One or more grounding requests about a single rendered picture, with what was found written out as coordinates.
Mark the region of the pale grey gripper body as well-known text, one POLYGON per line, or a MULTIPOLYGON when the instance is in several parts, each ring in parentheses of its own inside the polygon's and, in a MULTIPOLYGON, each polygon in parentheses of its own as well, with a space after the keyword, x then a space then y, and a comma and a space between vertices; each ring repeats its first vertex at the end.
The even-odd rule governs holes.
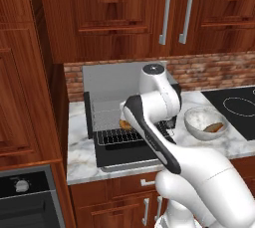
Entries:
POLYGON ((165 126, 167 128, 175 128, 175 125, 176 125, 176 117, 175 116, 165 122, 165 126))

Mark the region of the white marbled bowl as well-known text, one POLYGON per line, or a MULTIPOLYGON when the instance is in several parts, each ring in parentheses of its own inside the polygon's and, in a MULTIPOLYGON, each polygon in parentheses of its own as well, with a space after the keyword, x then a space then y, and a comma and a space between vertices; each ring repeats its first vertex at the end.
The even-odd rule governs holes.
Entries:
POLYGON ((228 121, 223 114, 214 108, 196 107, 184 113, 184 124, 188 132, 198 140, 208 141, 221 137, 228 129, 228 121), (223 127, 218 132, 205 132, 204 129, 216 122, 223 127))

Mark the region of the brown bread slice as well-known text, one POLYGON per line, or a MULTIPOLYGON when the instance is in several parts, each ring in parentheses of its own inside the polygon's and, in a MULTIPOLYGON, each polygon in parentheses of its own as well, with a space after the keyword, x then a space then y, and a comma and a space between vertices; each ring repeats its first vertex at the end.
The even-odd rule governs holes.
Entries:
POLYGON ((207 126, 204 129, 204 131, 205 132, 218 132, 222 127, 223 127, 223 123, 222 122, 216 122, 216 123, 213 123, 213 124, 207 126))

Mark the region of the golden brown bread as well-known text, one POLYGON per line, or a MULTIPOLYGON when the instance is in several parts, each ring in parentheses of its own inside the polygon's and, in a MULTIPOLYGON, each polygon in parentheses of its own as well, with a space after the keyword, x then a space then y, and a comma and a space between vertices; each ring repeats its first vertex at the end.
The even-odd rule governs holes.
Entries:
POLYGON ((120 120, 120 127, 125 130, 131 130, 131 125, 127 121, 122 119, 120 120))

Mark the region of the black toaster oven door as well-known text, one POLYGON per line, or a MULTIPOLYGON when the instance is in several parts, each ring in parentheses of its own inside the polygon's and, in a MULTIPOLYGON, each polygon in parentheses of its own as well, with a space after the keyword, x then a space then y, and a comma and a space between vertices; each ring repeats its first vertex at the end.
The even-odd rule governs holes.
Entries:
POLYGON ((94 140, 94 144, 97 167, 105 172, 161 164, 144 140, 106 146, 94 140))

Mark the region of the metal toaster oven rack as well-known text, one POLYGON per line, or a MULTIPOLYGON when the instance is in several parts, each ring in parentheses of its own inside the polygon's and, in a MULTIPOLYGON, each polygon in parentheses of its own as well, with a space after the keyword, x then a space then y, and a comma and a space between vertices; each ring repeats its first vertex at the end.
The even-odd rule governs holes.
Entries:
POLYGON ((136 141, 143 141, 143 138, 135 129, 125 130, 114 128, 94 132, 94 140, 98 145, 122 144, 136 141))

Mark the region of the grey toaster oven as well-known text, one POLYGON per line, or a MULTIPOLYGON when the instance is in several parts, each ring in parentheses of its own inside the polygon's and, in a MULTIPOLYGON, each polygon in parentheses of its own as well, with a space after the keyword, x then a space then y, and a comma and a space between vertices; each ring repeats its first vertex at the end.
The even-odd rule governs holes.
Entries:
POLYGON ((179 83, 166 69, 166 62, 134 62, 83 67, 84 102, 88 137, 94 132, 120 128, 120 103, 138 93, 147 84, 148 73, 162 73, 173 89, 179 83))

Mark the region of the white oven knob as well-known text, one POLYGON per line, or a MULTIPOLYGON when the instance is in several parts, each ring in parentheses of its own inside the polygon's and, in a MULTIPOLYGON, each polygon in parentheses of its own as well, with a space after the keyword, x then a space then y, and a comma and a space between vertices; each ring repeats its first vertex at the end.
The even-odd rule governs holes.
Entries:
POLYGON ((15 188, 17 192, 26 192, 29 189, 29 182, 21 179, 16 183, 15 188))

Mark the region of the black built-in oven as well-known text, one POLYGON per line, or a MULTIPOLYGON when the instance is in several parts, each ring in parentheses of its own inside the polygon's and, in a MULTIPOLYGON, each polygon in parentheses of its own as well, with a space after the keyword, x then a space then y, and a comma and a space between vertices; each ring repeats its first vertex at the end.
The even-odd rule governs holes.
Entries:
POLYGON ((0 228, 66 228, 49 164, 0 171, 0 228), (21 179, 26 192, 16 191, 21 179))

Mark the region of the black hob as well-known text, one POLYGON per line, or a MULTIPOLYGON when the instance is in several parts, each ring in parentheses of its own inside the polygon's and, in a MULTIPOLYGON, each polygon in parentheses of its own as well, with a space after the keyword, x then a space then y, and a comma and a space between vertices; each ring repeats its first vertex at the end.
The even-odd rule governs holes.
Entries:
POLYGON ((255 140, 255 87, 204 91, 212 105, 247 140, 255 140))

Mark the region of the wooden drawer front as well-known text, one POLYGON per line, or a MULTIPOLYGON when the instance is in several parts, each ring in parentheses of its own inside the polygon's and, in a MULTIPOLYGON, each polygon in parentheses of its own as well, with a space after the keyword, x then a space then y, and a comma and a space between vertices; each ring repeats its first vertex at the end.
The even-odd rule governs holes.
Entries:
POLYGON ((141 181, 144 179, 146 182, 153 182, 155 177, 155 172, 142 173, 71 185, 70 190, 77 205, 83 204, 83 202, 101 203, 121 196, 152 191, 155 189, 154 185, 141 185, 141 181))
POLYGON ((243 178, 255 178, 255 156, 231 159, 231 163, 243 178))

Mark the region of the wooden base cupboard door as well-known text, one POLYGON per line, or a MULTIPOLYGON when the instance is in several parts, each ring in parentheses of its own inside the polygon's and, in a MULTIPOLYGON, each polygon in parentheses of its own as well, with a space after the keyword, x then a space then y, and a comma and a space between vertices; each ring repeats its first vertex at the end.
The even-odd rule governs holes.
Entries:
POLYGON ((148 228, 143 226, 141 219, 144 213, 143 200, 152 199, 151 193, 127 196, 117 201, 79 207, 76 210, 77 228, 148 228))
MULTIPOLYGON (((151 220, 150 220, 150 228, 154 228, 155 219, 154 217, 157 215, 157 208, 158 208, 158 201, 157 197, 160 196, 157 192, 152 193, 152 200, 151 200, 151 220)), ((162 198, 161 201, 161 209, 160 209, 160 215, 159 217, 164 213, 164 211, 167 208, 167 199, 162 198)))

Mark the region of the narrow wooden cupboard door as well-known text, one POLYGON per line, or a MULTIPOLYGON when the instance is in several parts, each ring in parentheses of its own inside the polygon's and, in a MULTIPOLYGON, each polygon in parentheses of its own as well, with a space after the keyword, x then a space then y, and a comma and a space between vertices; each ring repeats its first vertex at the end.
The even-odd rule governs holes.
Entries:
POLYGON ((176 0, 171 54, 255 51, 255 0, 193 0, 185 45, 178 42, 184 8, 176 0))

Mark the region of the wide wooden cupboard door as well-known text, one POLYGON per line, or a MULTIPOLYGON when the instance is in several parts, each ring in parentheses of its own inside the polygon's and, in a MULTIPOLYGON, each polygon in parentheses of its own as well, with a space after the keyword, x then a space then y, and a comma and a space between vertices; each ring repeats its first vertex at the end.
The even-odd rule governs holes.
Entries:
POLYGON ((43 0, 57 64, 159 57, 163 0, 43 0))

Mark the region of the tall wooden cabinet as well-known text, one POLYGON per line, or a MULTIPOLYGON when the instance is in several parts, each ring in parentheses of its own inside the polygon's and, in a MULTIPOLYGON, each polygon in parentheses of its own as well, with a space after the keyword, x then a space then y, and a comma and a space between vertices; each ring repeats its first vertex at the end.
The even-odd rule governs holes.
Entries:
POLYGON ((42 0, 0 0, 0 165, 66 166, 68 109, 42 0))

